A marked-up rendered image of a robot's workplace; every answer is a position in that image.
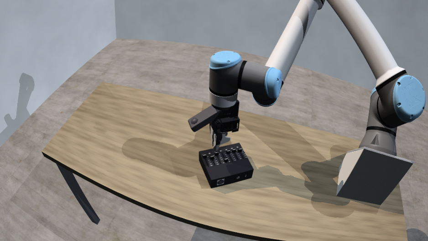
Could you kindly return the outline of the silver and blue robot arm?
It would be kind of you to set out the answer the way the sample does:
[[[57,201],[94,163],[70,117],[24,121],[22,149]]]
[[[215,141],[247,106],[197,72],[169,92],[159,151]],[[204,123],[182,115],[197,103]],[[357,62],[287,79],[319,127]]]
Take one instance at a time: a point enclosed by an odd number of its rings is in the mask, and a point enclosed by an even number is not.
[[[418,118],[426,103],[421,83],[399,67],[382,37],[356,0],[327,0],[341,19],[369,64],[376,87],[366,133],[359,148],[390,155],[396,153],[397,126]],[[238,89],[252,92],[261,106],[273,105],[293,64],[317,10],[325,0],[300,0],[266,65],[241,59],[238,53],[221,51],[210,59],[209,101],[220,108],[236,104]],[[193,132],[223,115],[210,106],[188,120]]]

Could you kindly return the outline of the dark grey lighting desk panel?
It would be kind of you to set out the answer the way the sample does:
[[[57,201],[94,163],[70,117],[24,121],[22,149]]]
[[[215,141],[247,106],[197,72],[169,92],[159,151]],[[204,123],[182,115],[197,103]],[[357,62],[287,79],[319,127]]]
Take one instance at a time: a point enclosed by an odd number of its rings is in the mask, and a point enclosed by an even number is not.
[[[252,178],[254,170],[240,143],[199,151],[199,162],[211,188]]]

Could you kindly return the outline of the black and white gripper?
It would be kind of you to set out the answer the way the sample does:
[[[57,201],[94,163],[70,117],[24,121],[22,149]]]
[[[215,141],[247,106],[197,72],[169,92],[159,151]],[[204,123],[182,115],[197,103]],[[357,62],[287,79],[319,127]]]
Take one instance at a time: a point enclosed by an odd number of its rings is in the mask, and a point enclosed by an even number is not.
[[[222,110],[223,112],[221,117],[209,124],[212,146],[215,151],[218,150],[220,145],[230,141],[230,137],[227,137],[229,131],[239,131],[239,103],[237,100],[235,105],[227,108],[220,108],[211,104],[215,109]]]

